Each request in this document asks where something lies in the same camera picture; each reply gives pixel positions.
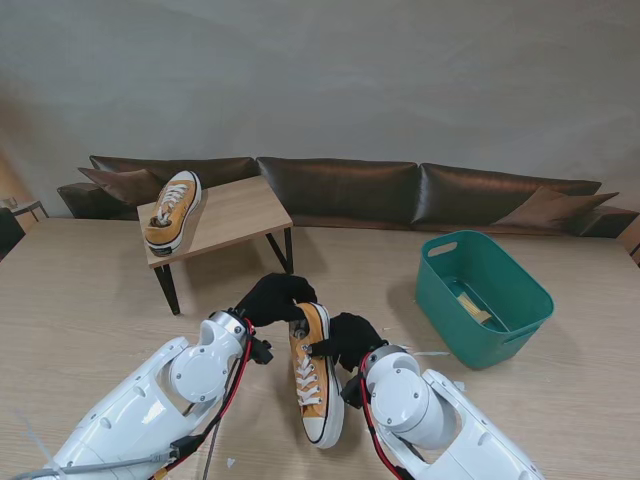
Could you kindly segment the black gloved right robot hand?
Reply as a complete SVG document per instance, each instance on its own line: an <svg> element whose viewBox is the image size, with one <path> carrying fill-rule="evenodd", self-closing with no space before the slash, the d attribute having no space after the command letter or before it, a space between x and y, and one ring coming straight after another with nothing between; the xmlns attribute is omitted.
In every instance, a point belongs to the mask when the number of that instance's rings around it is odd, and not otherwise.
<svg viewBox="0 0 640 480"><path fill-rule="evenodd" d="M330 319L328 338L310 344L308 352L312 358L331 358L352 372L367 354L387 344L367 319L343 312Z"/></svg>

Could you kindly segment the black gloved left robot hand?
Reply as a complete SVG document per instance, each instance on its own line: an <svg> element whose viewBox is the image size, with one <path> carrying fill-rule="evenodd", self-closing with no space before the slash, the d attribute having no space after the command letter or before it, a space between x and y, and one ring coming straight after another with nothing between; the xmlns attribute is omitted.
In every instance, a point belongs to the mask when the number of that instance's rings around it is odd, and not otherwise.
<svg viewBox="0 0 640 480"><path fill-rule="evenodd" d="M262 277L235 307L254 327L305 318L300 303L315 303L314 288L303 277L270 273Z"/></svg>

